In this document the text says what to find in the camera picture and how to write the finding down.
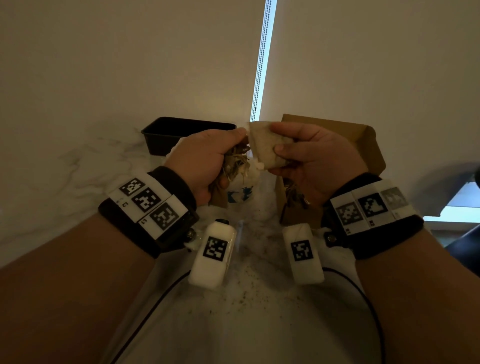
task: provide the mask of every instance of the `left hand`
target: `left hand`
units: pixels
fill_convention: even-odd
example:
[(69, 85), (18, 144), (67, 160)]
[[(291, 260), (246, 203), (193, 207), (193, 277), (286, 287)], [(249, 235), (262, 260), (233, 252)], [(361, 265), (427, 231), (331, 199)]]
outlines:
[[(177, 173), (192, 191), (197, 205), (210, 201), (208, 185), (220, 173), (223, 155), (232, 147), (244, 141), (247, 136), (245, 128), (234, 130), (205, 130), (186, 137), (175, 148), (164, 166)], [(220, 180), (220, 187), (228, 187), (228, 179)]]

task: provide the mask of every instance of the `white plastic device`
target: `white plastic device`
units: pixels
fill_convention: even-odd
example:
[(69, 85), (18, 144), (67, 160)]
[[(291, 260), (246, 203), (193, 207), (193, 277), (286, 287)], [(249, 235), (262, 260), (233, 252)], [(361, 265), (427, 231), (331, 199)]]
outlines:
[(208, 225), (188, 282), (210, 290), (219, 288), (227, 273), (236, 237), (237, 231), (226, 220), (217, 219)]
[(303, 223), (287, 226), (282, 232), (295, 283), (322, 283), (324, 272), (310, 225)]

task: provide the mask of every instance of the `wire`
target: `wire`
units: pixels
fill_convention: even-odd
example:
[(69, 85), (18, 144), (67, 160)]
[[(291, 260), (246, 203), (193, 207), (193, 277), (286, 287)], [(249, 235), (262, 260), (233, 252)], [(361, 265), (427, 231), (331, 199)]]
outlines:
[(120, 351), (117, 353), (117, 355), (115, 355), (115, 358), (113, 358), (113, 360), (110, 362), (110, 364), (115, 364), (118, 359), (120, 359), (121, 355), (123, 354), (123, 352), (127, 349), (127, 347), (130, 345), (130, 343), (133, 341), (133, 339), (135, 338), (135, 336), (137, 336), (137, 334), (140, 332), (140, 330), (142, 329), (142, 327), (145, 325), (145, 322), (147, 322), (147, 320), (150, 318), (150, 316), (152, 315), (152, 313), (156, 310), (156, 308), (158, 307), (158, 305), (163, 301), (163, 299), (167, 296), (167, 294), (170, 293), (170, 291), (177, 285), (179, 284), (182, 279), (184, 279), (185, 277), (187, 277), (188, 275), (190, 274), (190, 271), (188, 271), (187, 273), (185, 273), (183, 276), (181, 276), (180, 278), (178, 278), (175, 282), (173, 282), (171, 284), (170, 287), (167, 288), (167, 290), (165, 292), (163, 292), (163, 294), (160, 296), (160, 298), (157, 300), (157, 302), (155, 302), (155, 304), (153, 305), (153, 307), (150, 309), (150, 311), (148, 311), (148, 314), (145, 316), (145, 318), (142, 320), (142, 322), (140, 323), (140, 325), (138, 325), (138, 327), (135, 329), (135, 331), (133, 332), (133, 334), (130, 335), (130, 337), (128, 338), (127, 342), (121, 347)]
[[(385, 364), (385, 338), (384, 338), (384, 331), (382, 329), (382, 325), (380, 324), (380, 320), (378, 319), (378, 315), (377, 315), (377, 312), (375, 311), (375, 308), (374, 306), (372, 305), (372, 303), (370, 302), (370, 300), (368, 299), (368, 297), (362, 292), (362, 290), (360, 289), (359, 286), (357, 286), (357, 284), (355, 284), (354, 281), (352, 281), (349, 277), (347, 277), (345, 274), (343, 274), (342, 272), (339, 272), (338, 270), (336, 269), (333, 269), (333, 268), (328, 268), (328, 267), (323, 267), (322, 268), (324, 272), (332, 272), (332, 273), (336, 273), (338, 274), (339, 276), (345, 278), (352, 286), (355, 287), (355, 289), (360, 293), (360, 295), (362, 296), (362, 298), (364, 299), (364, 301), (366, 302), (368, 308), (370, 309), (370, 312), (372, 313), (372, 317), (373, 317), (373, 320), (375, 321), (375, 326), (377, 327), (377, 331), (378, 331), (378, 336), (380, 338), (380, 355), (381, 355), (381, 363), (382, 364)], [(142, 327), (145, 325), (145, 323), (147, 322), (147, 320), (150, 318), (150, 316), (153, 314), (153, 312), (156, 310), (156, 308), (158, 307), (158, 305), (163, 301), (163, 299), (167, 296), (167, 294), (170, 293), (170, 291), (177, 285), (179, 284), (185, 277), (187, 277), (188, 275), (190, 274), (190, 271), (188, 271), (187, 273), (185, 273), (183, 276), (181, 276), (180, 278), (178, 278), (175, 282), (173, 282), (170, 287), (167, 288), (167, 290), (165, 292), (163, 292), (163, 294), (160, 296), (160, 298), (157, 300), (157, 302), (155, 302), (155, 304), (153, 305), (153, 307), (150, 309), (150, 311), (148, 311), (148, 314), (145, 316), (145, 318), (142, 320), (142, 322), (140, 323), (140, 325), (138, 325), (138, 327), (135, 329), (135, 331), (130, 335), (130, 337), (128, 338), (127, 342), (121, 347), (120, 351), (117, 353), (117, 355), (115, 355), (115, 358), (113, 358), (113, 360), (110, 362), (110, 364), (115, 364), (118, 359), (121, 357), (121, 355), (125, 352), (125, 350), (127, 349), (127, 347), (130, 345), (130, 343), (133, 341), (133, 339), (135, 338), (135, 336), (137, 336), (137, 334), (140, 332), (140, 330), (142, 329)]]
[(368, 297), (362, 292), (359, 286), (355, 284), (354, 281), (352, 281), (349, 277), (347, 277), (345, 274), (342, 272), (339, 272), (336, 269), (333, 268), (328, 268), (328, 267), (322, 267), (324, 272), (332, 272), (336, 273), (339, 276), (345, 278), (352, 286), (356, 288), (356, 290), (360, 293), (362, 298), (364, 299), (365, 303), (367, 304), (368, 308), (370, 309), (370, 312), (372, 313), (373, 320), (375, 321), (375, 326), (377, 326), (377, 331), (378, 331), (378, 337), (380, 339), (380, 358), (381, 358), (381, 363), (385, 364), (385, 336), (384, 336), (384, 331), (382, 329), (382, 324), (380, 324), (380, 320), (378, 319), (377, 312), (375, 311), (375, 308), (373, 304), (370, 302)]

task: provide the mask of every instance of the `marble countertop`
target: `marble countertop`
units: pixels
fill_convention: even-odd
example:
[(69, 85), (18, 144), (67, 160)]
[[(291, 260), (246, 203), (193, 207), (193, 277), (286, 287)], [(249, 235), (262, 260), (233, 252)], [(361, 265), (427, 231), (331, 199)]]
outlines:
[[(96, 211), (127, 174), (151, 170), (162, 157), (148, 154), (137, 130), (105, 132), (52, 161), (47, 182), (26, 182), (25, 193), (2, 206), (0, 266), (58, 236)], [(253, 195), (228, 209), (202, 206), (201, 231), (227, 218), (240, 238), (224, 285), (213, 292), (180, 283), (162, 302), (120, 363), (377, 363), (378, 335), (358, 293), (332, 273), (317, 286), (293, 282), (274, 193), (262, 173)], [(353, 256), (317, 239), (324, 267), (358, 282)], [(105, 354), (122, 342), (174, 280), (190, 269), (186, 249), (158, 259)]]

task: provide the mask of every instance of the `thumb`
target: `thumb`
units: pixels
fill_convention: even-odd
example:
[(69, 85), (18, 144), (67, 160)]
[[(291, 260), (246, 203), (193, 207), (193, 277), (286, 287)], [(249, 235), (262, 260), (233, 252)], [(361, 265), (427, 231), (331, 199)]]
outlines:
[(247, 136), (247, 131), (245, 128), (237, 128), (227, 131), (219, 131), (212, 136), (212, 146), (215, 149), (216, 153), (225, 154), (231, 148), (240, 143)]
[(310, 162), (315, 155), (313, 147), (313, 142), (278, 144), (275, 146), (274, 152), (283, 159), (296, 160), (298, 162)]

